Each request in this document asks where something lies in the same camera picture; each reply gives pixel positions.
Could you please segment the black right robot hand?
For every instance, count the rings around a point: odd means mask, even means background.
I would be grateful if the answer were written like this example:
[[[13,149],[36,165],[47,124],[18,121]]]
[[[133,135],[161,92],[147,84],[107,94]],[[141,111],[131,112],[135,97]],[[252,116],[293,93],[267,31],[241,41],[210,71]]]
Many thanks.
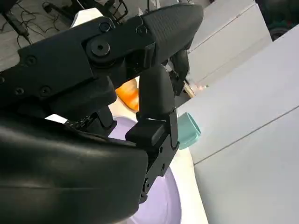
[[[112,224],[137,212],[178,148],[164,61],[203,21],[178,3],[101,16],[18,51],[0,74],[0,221]]]

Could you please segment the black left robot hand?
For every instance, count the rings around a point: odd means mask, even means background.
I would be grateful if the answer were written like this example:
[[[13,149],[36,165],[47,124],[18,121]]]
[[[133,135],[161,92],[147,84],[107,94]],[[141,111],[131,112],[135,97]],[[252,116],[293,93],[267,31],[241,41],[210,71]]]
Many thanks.
[[[162,65],[166,68],[174,95],[179,96],[183,91],[184,81],[190,70],[187,50],[178,51],[175,55],[164,61]]]

